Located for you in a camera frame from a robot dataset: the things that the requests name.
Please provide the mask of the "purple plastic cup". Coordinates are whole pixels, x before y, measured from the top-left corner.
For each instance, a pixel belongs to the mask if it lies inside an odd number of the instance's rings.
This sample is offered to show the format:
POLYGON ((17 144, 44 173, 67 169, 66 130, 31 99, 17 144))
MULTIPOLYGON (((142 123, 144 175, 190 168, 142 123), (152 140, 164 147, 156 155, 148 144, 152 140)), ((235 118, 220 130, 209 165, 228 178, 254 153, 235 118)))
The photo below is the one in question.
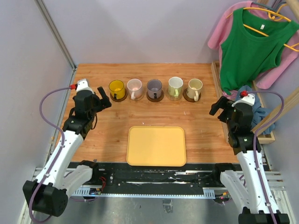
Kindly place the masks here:
POLYGON ((162 94, 162 82, 157 79, 148 81, 147 94, 151 99, 158 99, 162 94))

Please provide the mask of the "woven rattan coaster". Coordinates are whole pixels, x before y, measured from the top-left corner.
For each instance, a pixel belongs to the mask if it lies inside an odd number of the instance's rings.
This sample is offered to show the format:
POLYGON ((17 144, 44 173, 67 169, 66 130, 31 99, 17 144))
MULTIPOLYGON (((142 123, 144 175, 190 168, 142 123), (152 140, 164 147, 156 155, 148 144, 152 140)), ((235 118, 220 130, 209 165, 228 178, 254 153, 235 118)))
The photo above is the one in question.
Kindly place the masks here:
POLYGON ((132 94, 130 95, 130 99, 133 100, 133 101, 139 101, 143 97, 144 97, 144 93, 142 93, 139 97, 137 97, 134 92, 132 92, 132 94))
POLYGON ((166 90, 166 96, 167 96, 167 98, 168 98, 169 100, 172 100, 172 101, 178 101, 178 100, 180 100, 180 99, 183 97, 183 92, 181 91, 180 94, 179 94, 179 96, 176 98, 176 97, 170 95, 170 94, 169 94, 169 91, 168 91, 168 89, 167 89, 167 90, 166 90))

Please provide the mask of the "pink plastic cup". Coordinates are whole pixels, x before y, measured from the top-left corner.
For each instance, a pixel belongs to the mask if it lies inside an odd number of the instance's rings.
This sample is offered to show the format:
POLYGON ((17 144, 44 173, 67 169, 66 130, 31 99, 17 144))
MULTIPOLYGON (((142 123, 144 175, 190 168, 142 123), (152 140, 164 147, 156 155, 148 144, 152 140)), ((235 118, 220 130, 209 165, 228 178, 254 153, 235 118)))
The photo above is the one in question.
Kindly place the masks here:
POLYGON ((139 79, 129 80, 127 89, 131 100, 139 100, 143 96, 142 82, 139 79))

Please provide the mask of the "white cup green handle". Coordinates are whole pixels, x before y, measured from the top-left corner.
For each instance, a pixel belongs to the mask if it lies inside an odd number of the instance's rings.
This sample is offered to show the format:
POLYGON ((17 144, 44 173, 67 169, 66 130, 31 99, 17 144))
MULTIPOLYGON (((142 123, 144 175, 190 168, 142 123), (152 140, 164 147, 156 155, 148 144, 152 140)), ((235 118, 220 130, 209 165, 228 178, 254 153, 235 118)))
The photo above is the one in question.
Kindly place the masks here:
POLYGON ((179 77, 171 77, 168 81, 168 94, 171 97, 178 98, 182 87, 183 87, 183 80, 179 77))

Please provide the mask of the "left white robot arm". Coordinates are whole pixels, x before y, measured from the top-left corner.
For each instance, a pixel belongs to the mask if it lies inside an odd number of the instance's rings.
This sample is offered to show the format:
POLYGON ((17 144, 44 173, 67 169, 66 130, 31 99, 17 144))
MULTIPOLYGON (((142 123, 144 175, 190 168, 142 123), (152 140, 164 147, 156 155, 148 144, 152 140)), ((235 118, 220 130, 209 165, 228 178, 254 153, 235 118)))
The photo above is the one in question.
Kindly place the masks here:
POLYGON ((102 87, 99 96, 89 87, 80 88, 77 84, 68 87, 75 89, 75 106, 70 110, 62 128, 47 119, 46 123, 56 128, 61 138, 45 167, 33 181, 26 181, 23 193, 28 204, 32 221, 38 223, 33 212, 41 212, 49 217, 58 217, 64 212, 71 195, 84 183, 91 185, 102 181, 99 165, 83 160, 76 169, 65 174, 71 159, 85 140, 88 132, 97 124, 97 113, 111 107, 109 97, 102 87))

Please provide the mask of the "yellow transparent cup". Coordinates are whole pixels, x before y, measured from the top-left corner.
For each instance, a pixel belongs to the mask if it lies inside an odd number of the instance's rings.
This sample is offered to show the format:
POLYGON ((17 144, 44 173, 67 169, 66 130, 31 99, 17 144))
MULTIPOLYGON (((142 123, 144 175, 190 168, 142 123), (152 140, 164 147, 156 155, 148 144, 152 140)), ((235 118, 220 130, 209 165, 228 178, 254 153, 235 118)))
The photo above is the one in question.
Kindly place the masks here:
POLYGON ((121 80, 114 80, 109 84, 109 90, 114 100, 120 100, 125 97, 125 86, 121 80))

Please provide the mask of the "cream plastic cup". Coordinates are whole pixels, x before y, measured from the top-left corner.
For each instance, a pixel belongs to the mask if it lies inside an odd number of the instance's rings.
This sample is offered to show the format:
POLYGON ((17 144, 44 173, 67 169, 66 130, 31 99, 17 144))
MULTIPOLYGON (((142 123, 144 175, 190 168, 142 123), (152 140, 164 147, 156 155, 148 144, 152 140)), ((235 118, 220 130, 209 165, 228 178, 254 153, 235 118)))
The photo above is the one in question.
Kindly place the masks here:
POLYGON ((188 83, 187 96, 197 102, 199 100, 202 87, 203 83, 201 80, 196 78, 191 79, 188 83))

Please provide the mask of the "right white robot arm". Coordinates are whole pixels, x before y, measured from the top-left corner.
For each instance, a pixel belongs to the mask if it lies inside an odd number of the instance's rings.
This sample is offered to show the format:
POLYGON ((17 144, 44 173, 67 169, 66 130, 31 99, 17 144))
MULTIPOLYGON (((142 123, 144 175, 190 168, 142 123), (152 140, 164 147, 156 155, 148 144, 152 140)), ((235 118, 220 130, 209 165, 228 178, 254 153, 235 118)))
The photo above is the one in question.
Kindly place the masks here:
POLYGON ((261 147, 251 130, 254 102, 255 96, 248 94, 236 102, 222 96, 212 104, 210 115, 223 110, 218 119, 228 127, 228 142, 241 165, 245 183, 241 182, 231 163, 216 164, 212 182, 227 188, 239 209, 240 224, 288 224, 289 216, 279 210, 271 193, 261 147))

